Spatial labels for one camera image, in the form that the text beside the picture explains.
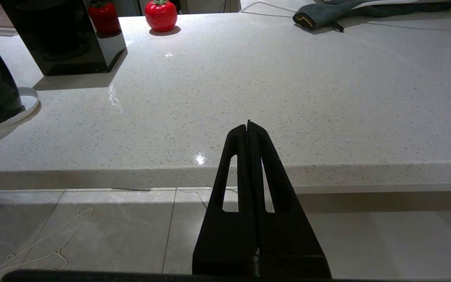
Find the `dark green cloth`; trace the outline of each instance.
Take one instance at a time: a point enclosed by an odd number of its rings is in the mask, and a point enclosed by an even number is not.
[[[396,16],[411,14],[417,11],[435,12],[451,9],[451,2],[376,5],[353,10],[354,7],[376,0],[352,0],[338,5],[309,4],[302,6],[293,16],[293,21],[309,30],[317,30],[325,25],[337,26],[341,31],[343,27],[335,23],[342,16]]]

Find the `white countertop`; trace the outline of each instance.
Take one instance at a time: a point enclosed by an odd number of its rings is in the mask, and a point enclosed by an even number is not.
[[[451,184],[449,11],[318,34],[257,14],[179,16],[170,36],[120,21],[127,54],[109,74],[43,77],[19,37],[0,37],[41,100],[0,130],[0,189],[211,186],[248,119],[294,186]]]

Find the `white cable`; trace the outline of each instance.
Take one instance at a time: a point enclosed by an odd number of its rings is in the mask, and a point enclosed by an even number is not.
[[[255,2],[250,3],[249,5],[247,5],[247,6],[244,7],[243,9],[241,9],[241,10],[240,10],[240,13],[244,12],[244,11],[245,11],[246,9],[248,9],[249,7],[251,7],[251,6],[253,6],[253,5],[257,5],[257,4],[264,4],[264,5],[271,6],[271,7],[275,7],[275,8],[278,8],[278,9],[285,10],[285,11],[293,11],[294,13],[297,11],[297,10],[294,10],[294,9],[289,9],[289,8],[286,8],[286,7],[281,7],[281,6],[278,6],[278,5],[274,5],[274,4],[265,2],[265,1],[255,1]]]

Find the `floor tile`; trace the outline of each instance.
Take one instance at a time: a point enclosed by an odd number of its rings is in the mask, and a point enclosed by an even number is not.
[[[238,211],[238,192],[226,190],[224,210]],[[191,274],[193,251],[211,190],[177,190],[163,273]]]
[[[300,195],[333,278],[451,278],[451,195]]]
[[[174,197],[175,191],[65,192],[26,262],[67,243],[60,251],[67,264],[51,255],[22,268],[161,273]],[[90,208],[88,217],[78,216]]]
[[[12,261],[7,261],[7,257],[18,255],[34,243],[61,194],[62,191],[0,193],[0,266],[7,262],[1,269],[23,261],[27,253]],[[16,269],[0,272],[0,279]]]

